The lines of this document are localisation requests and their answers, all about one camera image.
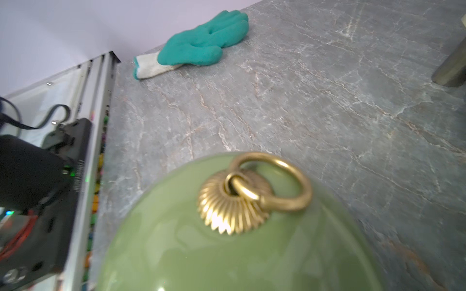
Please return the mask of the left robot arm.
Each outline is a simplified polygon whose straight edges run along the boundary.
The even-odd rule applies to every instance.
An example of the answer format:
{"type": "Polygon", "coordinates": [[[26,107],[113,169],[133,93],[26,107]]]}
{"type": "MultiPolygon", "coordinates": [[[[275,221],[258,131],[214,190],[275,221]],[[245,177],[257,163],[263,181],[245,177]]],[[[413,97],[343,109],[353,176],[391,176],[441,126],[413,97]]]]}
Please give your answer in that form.
{"type": "Polygon", "coordinates": [[[64,270],[92,123],[71,110],[42,146],[1,136],[1,289],[18,291],[64,270]]]}

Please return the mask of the large green canister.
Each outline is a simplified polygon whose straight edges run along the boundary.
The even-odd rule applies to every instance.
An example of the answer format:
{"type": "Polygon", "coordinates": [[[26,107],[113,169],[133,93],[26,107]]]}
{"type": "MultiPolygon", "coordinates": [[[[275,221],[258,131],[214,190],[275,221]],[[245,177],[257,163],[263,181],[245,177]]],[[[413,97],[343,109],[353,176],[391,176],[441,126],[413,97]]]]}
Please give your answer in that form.
{"type": "Polygon", "coordinates": [[[179,167],[131,207],[98,291],[382,291],[338,199],[287,162],[222,153],[179,167]]]}

